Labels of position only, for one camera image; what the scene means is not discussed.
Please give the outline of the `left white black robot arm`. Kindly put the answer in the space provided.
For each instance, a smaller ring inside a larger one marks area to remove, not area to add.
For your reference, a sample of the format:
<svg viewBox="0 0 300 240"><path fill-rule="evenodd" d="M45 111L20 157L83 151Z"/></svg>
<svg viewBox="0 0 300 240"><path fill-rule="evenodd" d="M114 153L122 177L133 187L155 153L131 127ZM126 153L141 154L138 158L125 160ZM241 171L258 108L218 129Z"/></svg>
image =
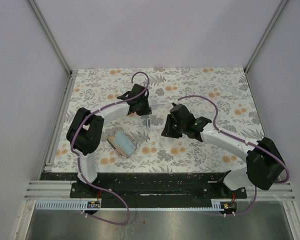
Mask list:
<svg viewBox="0 0 300 240"><path fill-rule="evenodd" d="M77 156L78 167L77 182L71 186L75 190L70 194L71 198L92 198L97 195L99 186L94 182L98 176L95 151L101 142L104 126L131 113L139 116L151 114L148 97L147 87L134 84L132 90L118 97L118 101L101 109L90 111L81 107L77 110L66 134L70 150Z"/></svg>

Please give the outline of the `light blue cleaning cloth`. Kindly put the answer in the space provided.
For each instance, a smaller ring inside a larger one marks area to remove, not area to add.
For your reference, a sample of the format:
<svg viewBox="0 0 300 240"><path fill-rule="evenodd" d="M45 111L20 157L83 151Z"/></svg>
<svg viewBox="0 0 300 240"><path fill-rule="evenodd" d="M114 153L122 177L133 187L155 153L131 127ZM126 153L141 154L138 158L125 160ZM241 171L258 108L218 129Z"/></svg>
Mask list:
<svg viewBox="0 0 300 240"><path fill-rule="evenodd" d="M124 153L127 157L133 155L137 148L132 140L121 130L116 132L114 136L114 143L116 148Z"/></svg>

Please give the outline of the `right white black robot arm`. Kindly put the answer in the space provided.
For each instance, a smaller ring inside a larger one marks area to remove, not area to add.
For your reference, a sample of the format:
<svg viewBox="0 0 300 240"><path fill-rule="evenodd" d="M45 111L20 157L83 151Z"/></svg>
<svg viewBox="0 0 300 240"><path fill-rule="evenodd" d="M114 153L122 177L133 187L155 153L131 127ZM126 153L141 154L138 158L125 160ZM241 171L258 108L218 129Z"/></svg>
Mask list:
<svg viewBox="0 0 300 240"><path fill-rule="evenodd" d="M241 138L237 134L223 132L210 119L203 116L196 118L183 104L172 105L161 135L175 139L187 136L222 148L245 161L245 167L231 170L222 177L217 191L223 198L229 198L236 190L247 186L267 191L284 171L284 161L271 139Z"/></svg>

